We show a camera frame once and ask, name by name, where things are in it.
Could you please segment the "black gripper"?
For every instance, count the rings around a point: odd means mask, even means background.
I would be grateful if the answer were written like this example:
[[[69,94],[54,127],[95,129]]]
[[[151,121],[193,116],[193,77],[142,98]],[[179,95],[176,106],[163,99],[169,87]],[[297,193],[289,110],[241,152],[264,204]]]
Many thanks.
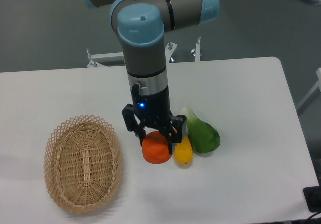
[[[171,155],[176,144],[181,143],[186,135],[187,117],[171,115],[168,86],[152,95],[140,95],[139,90],[137,83],[131,87],[133,105],[127,104],[122,110],[126,128],[135,133],[141,146],[146,137],[145,127],[158,129],[165,137]]]

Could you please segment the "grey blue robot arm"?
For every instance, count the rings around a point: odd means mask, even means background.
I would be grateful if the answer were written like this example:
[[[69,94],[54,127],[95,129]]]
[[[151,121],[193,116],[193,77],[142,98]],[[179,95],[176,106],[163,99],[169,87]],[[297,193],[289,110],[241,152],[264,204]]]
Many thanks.
[[[110,5],[109,20],[122,46],[132,103],[122,115],[140,140],[145,128],[160,131],[168,152],[185,134],[183,115],[170,110],[164,33],[215,19],[219,0],[84,0],[89,7]]]

